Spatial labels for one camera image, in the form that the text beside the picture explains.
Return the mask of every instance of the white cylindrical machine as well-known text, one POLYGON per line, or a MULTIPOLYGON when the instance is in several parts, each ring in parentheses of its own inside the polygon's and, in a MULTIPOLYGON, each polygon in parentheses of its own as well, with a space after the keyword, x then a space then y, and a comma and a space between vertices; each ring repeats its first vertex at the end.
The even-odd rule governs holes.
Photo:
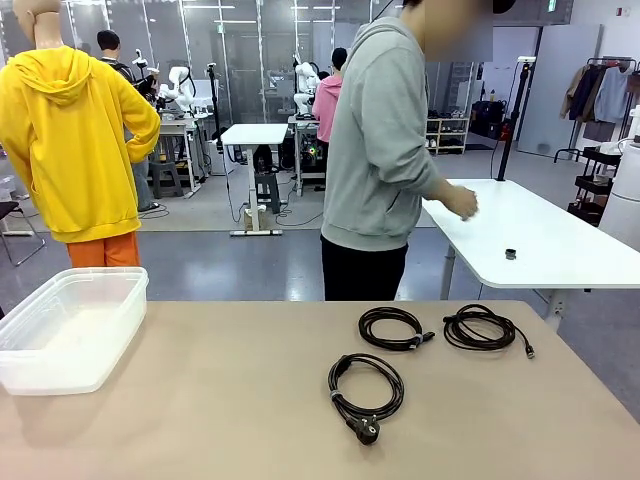
POLYGON ((640 251, 640 144, 625 148, 600 230, 640 251))

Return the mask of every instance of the yellow hoodie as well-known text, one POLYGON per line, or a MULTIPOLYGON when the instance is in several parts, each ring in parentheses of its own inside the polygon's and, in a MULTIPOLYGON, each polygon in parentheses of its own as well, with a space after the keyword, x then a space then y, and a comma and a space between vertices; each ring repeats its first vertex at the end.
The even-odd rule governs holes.
POLYGON ((158 140, 153 107, 110 65, 69 47, 17 55, 0 72, 0 143, 53 238, 140 227, 131 162, 158 140), (124 141, 123 124, 134 134, 124 141))

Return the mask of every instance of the mannequin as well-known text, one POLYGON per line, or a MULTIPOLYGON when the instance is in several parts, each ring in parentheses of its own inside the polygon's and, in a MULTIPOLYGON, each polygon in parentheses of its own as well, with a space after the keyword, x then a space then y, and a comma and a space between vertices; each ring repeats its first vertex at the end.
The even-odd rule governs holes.
POLYGON ((13 13, 37 50, 64 46, 60 35, 60 0, 14 0, 13 13))
POLYGON ((0 73, 0 143, 74 268, 139 266, 131 164, 153 150, 160 118, 110 65, 64 45, 60 4, 13 0, 36 49, 0 73))

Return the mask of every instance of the brown table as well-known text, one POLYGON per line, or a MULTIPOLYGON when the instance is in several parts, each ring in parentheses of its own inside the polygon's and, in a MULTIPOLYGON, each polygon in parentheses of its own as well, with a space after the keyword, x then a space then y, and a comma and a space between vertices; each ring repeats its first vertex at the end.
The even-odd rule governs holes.
MULTIPOLYGON (((602 480, 640 478, 640 426, 525 304, 486 302, 524 329, 502 353, 454 349, 442 317, 460 302, 406 303, 431 343, 392 354, 362 341, 362 304, 150 303, 95 394, 0 393, 0 479, 602 480), (375 353, 405 402, 362 447, 329 401, 344 353, 375 353)), ((380 334, 409 333, 397 323, 380 334)), ((386 381, 341 381, 378 406, 386 381)))

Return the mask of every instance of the person in gray hoodie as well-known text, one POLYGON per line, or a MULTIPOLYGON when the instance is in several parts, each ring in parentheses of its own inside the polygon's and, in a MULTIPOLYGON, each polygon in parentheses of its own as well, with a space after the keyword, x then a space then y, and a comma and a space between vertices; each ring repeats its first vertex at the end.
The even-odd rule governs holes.
MULTIPOLYGON (((476 213, 475 193, 441 177, 425 149, 425 60, 439 58, 466 32, 483 1, 404 0, 400 18, 358 32, 329 147, 325 300, 395 299, 423 198, 442 202, 462 220, 476 213)), ((494 11, 505 2, 513 4, 495 0, 494 11)))

